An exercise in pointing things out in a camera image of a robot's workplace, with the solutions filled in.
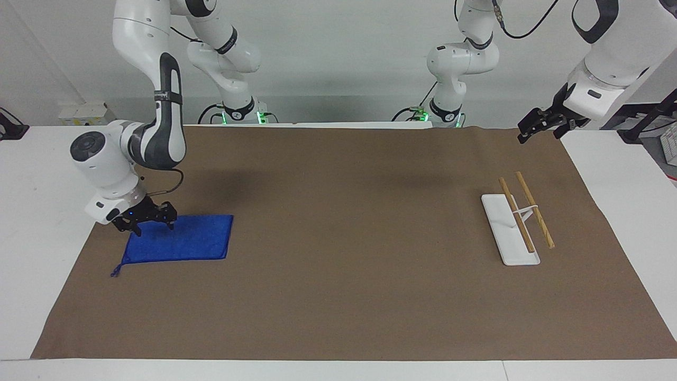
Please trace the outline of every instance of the blue cloth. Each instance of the blue cloth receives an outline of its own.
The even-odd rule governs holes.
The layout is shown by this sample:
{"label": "blue cloth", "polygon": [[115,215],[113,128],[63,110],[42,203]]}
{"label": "blue cloth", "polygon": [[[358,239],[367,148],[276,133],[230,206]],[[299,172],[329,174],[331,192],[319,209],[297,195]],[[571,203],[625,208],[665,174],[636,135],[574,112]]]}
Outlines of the blue cloth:
{"label": "blue cloth", "polygon": [[130,263],[224,259],[232,224],[231,215],[179,216],[174,230],[162,222],[142,222],[141,236],[129,235],[123,259],[110,276]]}

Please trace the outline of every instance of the brown paper sheet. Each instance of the brown paper sheet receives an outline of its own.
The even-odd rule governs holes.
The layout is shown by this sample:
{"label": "brown paper sheet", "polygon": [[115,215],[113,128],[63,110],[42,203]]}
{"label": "brown paper sheet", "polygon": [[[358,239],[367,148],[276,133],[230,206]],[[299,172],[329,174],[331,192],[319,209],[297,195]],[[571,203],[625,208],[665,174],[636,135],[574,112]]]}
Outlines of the brown paper sheet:
{"label": "brown paper sheet", "polygon": [[[225,260],[127,265],[95,226],[32,358],[676,358],[568,154],[515,130],[192,128],[180,214],[234,214]],[[501,262],[480,196],[521,170],[557,244]],[[147,172],[150,190],[175,174]]]}

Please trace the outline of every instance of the white tray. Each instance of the white tray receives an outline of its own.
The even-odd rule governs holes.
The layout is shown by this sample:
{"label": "white tray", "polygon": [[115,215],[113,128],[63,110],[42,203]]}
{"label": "white tray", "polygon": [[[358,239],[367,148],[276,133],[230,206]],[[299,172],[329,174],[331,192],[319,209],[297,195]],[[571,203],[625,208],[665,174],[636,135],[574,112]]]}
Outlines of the white tray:
{"label": "white tray", "polygon": [[494,239],[506,266],[533,266],[541,262],[538,253],[529,253],[519,233],[505,195],[482,195],[482,204],[492,227]]}

